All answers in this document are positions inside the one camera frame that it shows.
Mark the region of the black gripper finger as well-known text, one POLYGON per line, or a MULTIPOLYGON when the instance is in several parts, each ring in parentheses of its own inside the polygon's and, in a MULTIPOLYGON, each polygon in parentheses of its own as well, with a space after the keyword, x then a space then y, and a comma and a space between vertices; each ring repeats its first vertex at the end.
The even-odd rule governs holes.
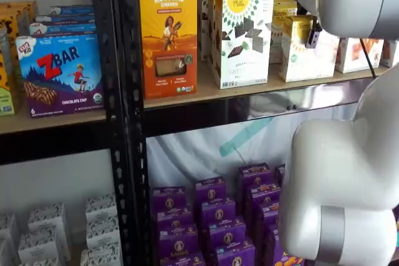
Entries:
POLYGON ((305 47, 307 49, 314 49, 317 46, 317 41, 319 39, 320 33, 322 32, 322 26, 320 25, 318 18, 312 17, 312 26, 309 31, 309 36, 307 38, 307 42, 305 47))

